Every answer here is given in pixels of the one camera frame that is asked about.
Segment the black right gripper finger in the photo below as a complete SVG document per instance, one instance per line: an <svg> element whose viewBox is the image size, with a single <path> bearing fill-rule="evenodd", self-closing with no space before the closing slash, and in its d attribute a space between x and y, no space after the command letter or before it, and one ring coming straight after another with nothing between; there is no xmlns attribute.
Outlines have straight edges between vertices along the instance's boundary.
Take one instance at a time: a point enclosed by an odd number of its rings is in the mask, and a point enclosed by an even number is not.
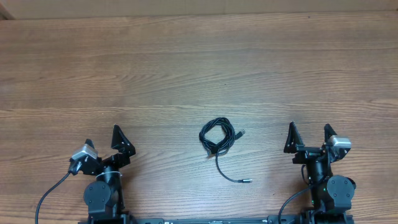
<svg viewBox="0 0 398 224"><path fill-rule="evenodd" d="M329 123L327 123L324 126L324 140L325 140L325 142L328 142L328 140L334 135L336 135L335 130L331 127L331 125Z"/></svg>
<svg viewBox="0 0 398 224"><path fill-rule="evenodd" d="M295 123L292 121L289 124L289 132L284 146L284 153L294 154L304 148L303 140L298 132Z"/></svg>

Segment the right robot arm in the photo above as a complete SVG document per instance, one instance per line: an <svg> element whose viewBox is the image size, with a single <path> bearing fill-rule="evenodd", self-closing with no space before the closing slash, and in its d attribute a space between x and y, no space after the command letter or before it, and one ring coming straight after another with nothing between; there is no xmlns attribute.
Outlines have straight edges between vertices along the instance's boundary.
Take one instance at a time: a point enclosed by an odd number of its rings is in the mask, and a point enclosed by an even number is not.
<svg viewBox="0 0 398 224"><path fill-rule="evenodd" d="M342 160L351 150L352 143L346 136L338 135L329 125L324 126L324 142L320 147L305 146L294 122L289 124L289 132L284 152L293 154L292 162L300 164L307 171L303 180L307 188L291 196L284 205L299 195L309 191L312 207L302 213L302 223L349 223L353 219L346 216L351 209L356 183L354 180L334 175L331 164Z"/></svg>

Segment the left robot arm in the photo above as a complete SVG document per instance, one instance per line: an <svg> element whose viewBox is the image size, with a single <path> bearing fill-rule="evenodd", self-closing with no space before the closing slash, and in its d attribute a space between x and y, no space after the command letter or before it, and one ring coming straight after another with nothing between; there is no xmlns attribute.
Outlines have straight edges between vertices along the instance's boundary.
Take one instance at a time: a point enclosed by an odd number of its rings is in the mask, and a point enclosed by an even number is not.
<svg viewBox="0 0 398 224"><path fill-rule="evenodd" d="M136 224L134 216L125 211L122 174L119 171L131 163L130 157L136 150L117 124L113 128L111 148L118 152L91 165L95 181L86 187L83 194L88 206L86 222Z"/></svg>

